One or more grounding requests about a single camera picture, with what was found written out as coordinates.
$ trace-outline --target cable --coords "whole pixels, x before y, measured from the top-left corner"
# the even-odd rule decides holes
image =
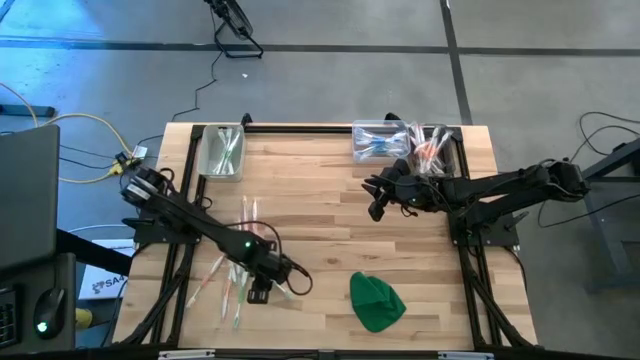
[[[209,8],[209,12],[211,13],[211,22],[213,23],[213,32],[215,34],[215,32],[217,31],[216,29],[216,21],[213,17],[213,9]],[[200,107],[198,106],[198,92],[200,92],[200,90],[204,90],[206,88],[208,88],[209,86],[213,85],[214,83],[216,83],[216,81],[218,81],[218,79],[216,79],[216,76],[213,72],[213,67],[216,65],[216,63],[218,62],[218,60],[220,59],[220,56],[222,56],[222,51],[220,51],[220,53],[218,54],[218,57],[216,57],[215,60],[213,60],[213,62],[211,63],[211,81],[209,81],[206,85],[203,85],[199,88],[197,88],[195,90],[195,95],[194,95],[194,104],[193,107],[189,110],[184,110],[184,111],[180,111],[177,112],[175,114],[173,114],[173,117],[171,117],[171,122],[174,122],[176,120],[176,118],[180,115],[184,115],[184,114],[188,114],[190,112],[196,111],[196,110],[200,110]]]
[[[154,136],[149,136],[148,138],[144,138],[144,139],[142,139],[142,140],[138,141],[138,143],[136,144],[136,146],[140,146],[140,144],[142,144],[142,143],[143,143],[143,142],[145,142],[145,141],[149,141],[149,140],[153,140],[153,139],[161,138],[161,137],[163,137],[163,136],[164,136],[164,135],[154,135]]]
[[[102,155],[102,154],[96,154],[94,152],[91,151],[87,151],[87,150],[82,150],[82,149],[77,149],[71,146],[66,146],[66,145],[60,145],[61,148],[65,148],[65,149],[69,149],[69,150],[73,150],[73,151],[77,151],[77,152],[81,152],[81,153],[85,153],[85,154],[89,154],[89,155],[93,155],[93,156],[97,156],[97,157],[101,157],[101,158],[105,158],[105,159],[109,159],[109,160],[113,160],[114,156],[107,156],[107,155]]]
[[[176,173],[170,168],[162,168],[162,169],[158,170],[159,173],[162,173],[162,172],[165,172],[165,171],[168,172],[169,174],[171,174],[171,178],[169,179],[169,182],[173,182],[173,179],[175,179],[175,177],[176,177]]]
[[[246,225],[246,224],[260,224],[260,225],[268,227],[273,232],[273,234],[276,236],[276,241],[278,242],[278,256],[280,257],[280,263],[282,263],[282,251],[283,251],[282,250],[282,239],[280,238],[280,234],[278,234],[278,232],[276,231],[276,229],[273,226],[267,224],[264,221],[258,221],[258,220],[241,221],[241,222],[232,223],[232,224],[225,224],[223,226],[224,227],[235,227],[235,226],[242,226],[242,225]],[[309,272],[305,268],[303,268],[302,266],[297,264],[295,261],[291,260],[291,263],[293,264],[293,269],[295,269],[296,271],[298,271],[299,273],[304,275],[307,279],[309,279],[309,288],[306,291],[303,291],[303,292],[296,291],[291,286],[291,283],[289,282],[289,277],[287,277],[287,279],[286,279],[287,286],[289,286],[289,290],[291,290],[291,292],[294,293],[295,295],[298,295],[298,296],[307,295],[313,289],[313,278],[311,277],[311,274],[309,274]]]
[[[66,159],[66,158],[63,158],[63,157],[61,157],[61,158],[59,158],[59,159],[60,159],[60,160],[62,160],[62,161],[70,162],[70,163],[72,163],[72,164],[76,164],[76,165],[84,166],[84,167],[89,168],[89,169],[104,170],[104,169],[110,169],[111,167],[113,167],[113,164],[111,164],[111,165],[107,165],[107,166],[92,166],[92,165],[83,164],[83,163],[81,163],[81,162],[79,162],[79,161]]]
[[[520,265],[520,272],[522,273],[522,282],[524,283],[524,291],[528,292],[527,273],[524,271],[524,265],[522,264],[522,260],[520,260],[520,257],[518,256],[518,254],[516,254],[516,252],[513,251],[513,249],[511,249],[510,247],[505,246],[504,249],[507,250],[507,252],[509,252],[511,256],[513,256],[513,258],[516,260],[518,265]]]
[[[280,257],[280,262],[282,262],[282,240],[280,239],[280,234],[278,234],[278,232],[276,231],[276,229],[267,224],[264,221],[258,221],[258,220],[248,220],[248,221],[241,221],[241,222],[237,222],[237,223],[231,223],[231,224],[224,224],[222,226],[218,225],[218,224],[214,224],[212,222],[209,222],[209,224],[211,225],[215,225],[215,226],[219,226],[219,227],[234,227],[234,226],[242,226],[242,225],[247,225],[247,224],[259,224],[262,226],[266,226],[269,228],[269,230],[271,230],[273,232],[273,234],[276,236],[276,241],[278,242],[278,257]]]
[[[60,116],[57,116],[57,117],[45,122],[44,124],[42,124],[42,126],[53,124],[54,122],[60,121],[62,119],[68,119],[68,118],[74,118],[74,117],[93,119],[93,120],[96,120],[96,121],[99,121],[99,122],[105,124],[109,128],[109,130],[111,130],[111,132],[116,136],[116,138],[120,142],[120,145],[122,145],[122,148],[127,152],[127,154],[129,156],[131,156],[133,154],[133,152],[131,151],[131,149],[129,149],[129,147],[125,143],[125,141],[122,138],[122,136],[120,135],[120,133],[118,133],[118,131],[107,120],[105,120],[103,118],[100,118],[100,117],[97,117],[95,115],[84,114],[84,113],[71,113],[71,114],[60,115]]]
[[[625,130],[625,131],[628,131],[628,132],[630,132],[630,133],[632,133],[632,134],[634,134],[634,135],[636,135],[636,136],[639,136],[639,137],[640,137],[640,133],[639,133],[639,132],[634,131],[634,130],[631,130],[631,129],[626,128],[626,127],[624,127],[624,126],[620,126],[620,125],[607,125],[607,126],[603,126],[603,127],[599,128],[599,129],[597,129],[596,131],[594,131],[593,133],[591,133],[591,135],[589,135],[588,137],[585,137],[585,140],[582,142],[582,144],[580,144],[580,146],[578,146],[578,148],[576,149],[576,152],[573,154],[573,156],[571,157],[571,160],[569,160],[569,162],[570,162],[570,163],[572,163],[572,162],[573,162],[573,160],[575,160],[575,158],[578,156],[578,153],[580,153],[580,150],[582,150],[582,148],[583,148],[586,144],[590,144],[589,140],[591,140],[591,138],[592,138],[595,134],[597,134],[597,133],[599,133],[600,131],[605,130],[605,129],[620,129],[620,130]],[[599,151],[596,151],[596,152],[597,152],[598,154],[601,154],[601,155],[604,155],[604,156],[611,155],[611,153],[604,154],[604,153],[601,153],[601,152],[599,152]]]
[[[601,206],[601,207],[599,207],[598,209],[595,209],[595,210],[593,210],[593,211],[590,211],[590,212],[588,212],[588,213],[586,213],[586,214],[582,214],[582,215],[574,216],[574,217],[569,218],[569,219],[566,219],[566,220],[562,220],[562,221],[558,221],[558,222],[551,223],[551,224],[546,224],[546,225],[542,225],[542,224],[538,223],[538,225],[539,225],[541,228],[545,229],[545,228],[552,227],[552,226],[556,226],[556,225],[566,224],[566,223],[568,223],[568,222],[570,222],[570,221],[577,220],[577,219],[583,218],[583,217],[585,217],[585,216],[589,216],[589,215],[595,214],[595,213],[597,213],[598,211],[604,210],[604,209],[606,209],[606,208],[608,208],[608,207],[611,207],[611,206],[613,206],[613,205],[617,205],[617,204],[619,204],[619,203],[621,203],[621,202],[623,202],[623,201],[627,201],[627,200],[634,199],[634,198],[637,198],[637,197],[640,197],[640,194],[635,194],[635,195],[631,195],[631,196],[624,197],[624,198],[622,198],[622,199],[618,199],[618,200],[616,200],[616,201],[613,201],[613,202],[608,203],[607,205]]]
[[[593,146],[593,144],[589,141],[589,138],[587,137],[587,134],[584,132],[583,122],[584,122],[584,119],[589,115],[602,115],[602,116],[606,116],[606,117],[609,117],[609,118],[612,118],[612,119],[615,119],[615,120],[618,120],[618,121],[628,122],[628,123],[632,123],[632,124],[640,124],[640,120],[627,119],[627,118],[623,118],[623,117],[620,117],[620,116],[608,114],[608,113],[605,113],[605,112],[602,112],[602,111],[588,111],[588,112],[580,115],[580,118],[578,119],[578,125],[580,127],[580,132],[582,132],[582,136],[585,138],[586,143],[589,144],[589,147],[591,148],[591,150],[597,152],[600,155],[609,155],[609,154],[604,153],[604,152],[599,151],[598,149],[596,149]]]
[[[604,114],[604,113],[600,113],[600,112],[591,112],[592,114]],[[584,119],[585,115],[588,115],[590,113],[585,113],[580,117],[580,120]],[[591,138],[593,138],[597,133],[599,133],[600,131],[606,130],[606,129],[621,129],[621,130],[625,130],[628,131],[630,133],[635,134],[636,136],[640,137],[640,133],[631,130],[629,128],[626,128],[624,126],[620,126],[620,125],[607,125],[607,126],[603,126],[599,129],[597,129],[596,131],[594,131],[593,133],[591,133],[591,135],[589,136],[585,136],[584,141],[582,142],[582,144],[580,144],[580,146],[578,146],[578,148],[576,149],[576,151],[573,153],[573,156],[571,156],[571,159],[569,159],[569,163],[573,163],[573,161],[576,159],[576,157],[578,157],[578,154],[580,153],[580,150],[582,150],[582,148],[586,145],[586,144],[590,144],[589,140],[591,140]],[[547,204],[546,201],[542,202],[542,204],[540,205],[540,208],[538,209],[538,226],[541,228],[546,228],[549,226],[545,226],[542,224],[542,211],[544,210],[544,206]]]
[[[27,100],[25,100],[24,97],[22,97],[20,94],[18,94],[18,92],[16,92],[15,90],[10,88],[9,86],[5,85],[4,83],[0,82],[0,86],[2,86],[5,89],[9,90],[9,92],[14,94],[16,97],[18,97],[18,99],[20,99],[20,101],[22,101],[22,103],[26,106],[27,110],[29,110],[29,113],[31,114],[31,117],[33,118],[34,127],[36,127],[36,128],[40,127],[40,124],[38,123],[38,118],[37,118],[35,112],[33,111],[33,108],[29,104],[29,102],[27,102]],[[51,120],[46,121],[44,124],[42,124],[42,126],[53,124],[56,121],[60,121],[62,119],[73,118],[73,117],[89,118],[89,119],[93,119],[93,120],[96,120],[96,121],[99,121],[99,122],[105,124],[109,128],[109,130],[111,130],[111,132],[113,132],[113,134],[116,136],[116,138],[118,138],[118,141],[120,141],[120,144],[122,145],[122,148],[125,150],[125,152],[130,157],[132,156],[131,150],[129,149],[129,147],[127,146],[125,141],[122,139],[122,136],[120,136],[118,131],[108,121],[106,121],[106,120],[104,120],[104,119],[102,119],[100,117],[97,117],[95,115],[83,114],[83,113],[72,113],[72,114],[60,115],[60,116],[54,117]],[[74,179],[66,179],[66,178],[62,178],[62,177],[59,177],[58,179],[60,181],[73,183],[73,184],[92,184],[92,183],[96,183],[96,182],[102,181],[102,180],[104,180],[104,179],[106,179],[106,178],[108,178],[108,177],[110,177],[112,175],[114,175],[114,172],[112,170],[110,170],[106,174],[104,174],[103,176],[95,178],[95,179],[74,180]]]
[[[67,232],[70,234],[76,233],[78,231],[91,230],[91,229],[103,229],[103,228],[113,228],[113,227],[126,227],[129,226],[125,224],[104,224],[104,225],[91,225],[91,226],[83,226],[73,230],[68,230]]]
[[[122,283],[122,285],[120,285],[120,291],[118,291],[118,295],[116,296],[116,301],[113,306],[113,312],[111,313],[111,320],[109,321],[109,327],[107,328],[107,333],[104,334],[104,339],[102,339],[102,342],[100,343],[100,347],[104,347],[104,344],[107,342],[107,339],[109,338],[109,335],[113,330],[113,325],[116,322],[116,314],[118,313],[118,307],[122,303],[122,298],[120,296],[122,296],[122,290],[124,290],[124,286],[127,284],[128,281],[129,279],[125,280]]]

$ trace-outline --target yellow cable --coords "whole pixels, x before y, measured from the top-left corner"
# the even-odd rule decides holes
[[[12,94],[14,94],[18,99],[20,99],[20,101],[22,101],[22,103],[27,107],[27,109],[29,110],[29,113],[31,114],[31,117],[33,118],[33,123],[35,127],[40,127],[40,124],[38,124],[38,117],[36,116],[36,113],[33,111],[33,108],[31,107],[31,105],[29,105],[29,103],[27,102],[27,100],[25,100],[25,98],[23,98],[20,94],[18,94],[17,91],[13,90],[12,88],[10,88],[9,86],[3,84],[0,82],[0,86],[4,87],[5,89],[9,90]],[[120,134],[118,133],[118,131],[105,119],[97,117],[95,115],[91,115],[91,114],[82,114],[82,113],[73,113],[73,114],[66,114],[66,115],[60,115],[60,116],[56,116],[55,118],[45,122],[44,124],[42,124],[42,126],[46,126],[49,124],[52,124],[58,120],[62,120],[62,119],[66,119],[66,118],[72,118],[72,117],[84,117],[84,118],[89,118],[89,119],[93,119],[96,121],[100,121],[103,124],[107,125],[107,127],[109,128],[109,130],[111,130],[111,132],[113,132],[113,134],[118,138],[118,141],[120,141],[120,144],[122,145],[122,148],[127,152],[127,154],[131,157],[133,155],[133,153],[131,152],[131,150],[129,149],[129,147],[127,146],[127,143],[125,143],[124,139],[122,139],[122,136],[120,136]],[[102,181],[110,176],[113,176],[116,174],[116,171],[114,170],[114,168],[111,168],[106,174],[104,174],[103,176],[96,178],[96,179],[89,179],[89,180],[74,180],[74,179],[66,179],[63,177],[58,178],[60,181],[64,181],[64,182],[68,182],[68,183],[72,183],[72,184],[92,184],[92,183],[96,183],[99,181]]]

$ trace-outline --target butcher block tabletop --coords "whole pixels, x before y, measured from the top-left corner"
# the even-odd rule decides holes
[[[162,140],[157,168],[173,169],[178,189],[193,125],[167,124]],[[496,174],[488,128],[461,129],[471,177]],[[243,196],[249,203],[256,199],[258,220],[277,229],[284,253],[313,276],[313,290],[287,300],[274,288],[268,305],[243,304],[240,324],[233,329],[235,287],[230,296],[230,314],[224,322],[221,319],[228,274],[225,264],[197,302],[186,309],[181,348],[473,348],[459,256],[451,244],[444,213],[420,213],[417,218],[406,218],[397,206],[390,205],[380,222],[372,221],[367,213],[372,198],[360,185],[370,174],[379,174],[382,167],[353,163],[351,134],[251,133],[246,134],[245,141],[242,181],[208,181],[205,196],[213,201],[208,213],[223,223],[236,222]],[[190,199],[196,183],[194,170]],[[263,231],[263,237],[273,239],[272,234]],[[114,341],[131,334],[157,299],[167,250],[166,244],[154,244],[133,260]],[[219,256],[213,241],[204,238],[197,245],[187,299]],[[502,248],[487,248],[486,256],[496,302],[520,333],[535,343],[517,262]],[[400,320],[380,333],[368,332],[351,307],[349,279],[357,271],[386,281],[407,307]],[[300,292],[307,288],[308,280],[295,274],[292,285]],[[173,308],[172,300],[163,339],[170,329]],[[482,306],[479,312],[483,335],[489,339]]]

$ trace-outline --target green cloth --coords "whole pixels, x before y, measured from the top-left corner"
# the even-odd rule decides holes
[[[389,284],[357,272],[351,276],[351,306],[364,327],[380,332],[398,321],[406,306]]]

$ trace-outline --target gray floor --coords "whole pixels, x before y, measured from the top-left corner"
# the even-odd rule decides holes
[[[267,44],[446,46],[437,0],[240,0],[256,39]],[[451,0],[458,44],[505,48],[638,48],[633,0]],[[1,38],[56,37],[108,41],[210,43],[203,3],[180,0],[16,0],[0,23]],[[0,48],[0,81],[33,104],[61,113],[108,118],[130,144],[160,134],[177,111],[193,103],[209,80],[216,52]],[[576,121],[599,110],[640,119],[639,57],[462,56],[474,124],[490,128],[502,171],[544,158],[571,156],[581,143]],[[351,122],[393,111],[407,120],[460,124],[449,55],[268,52],[262,61],[222,58],[219,81],[200,93],[201,110],[179,121]],[[12,102],[0,92],[0,103]],[[1,130],[31,126],[1,119]],[[614,123],[588,119],[587,132]],[[640,126],[626,124],[640,131]],[[120,151],[100,124],[61,123],[62,142],[107,155]],[[602,150],[628,134],[611,130]],[[150,143],[157,151],[159,142]],[[99,159],[63,152],[84,162]],[[600,157],[584,149],[588,166]],[[61,164],[61,174],[91,178],[99,170]],[[118,196],[117,179],[60,185],[59,226],[117,223],[134,211]],[[601,191],[611,200],[615,192]],[[630,202],[624,209],[637,209]],[[536,224],[537,207],[518,227],[529,300],[540,344],[550,349],[640,357],[640,293],[587,294],[584,285],[607,271],[588,220],[550,229]],[[543,222],[584,212],[584,205],[550,203]],[[87,238],[120,237],[126,230]],[[79,345],[99,343],[99,329]]]

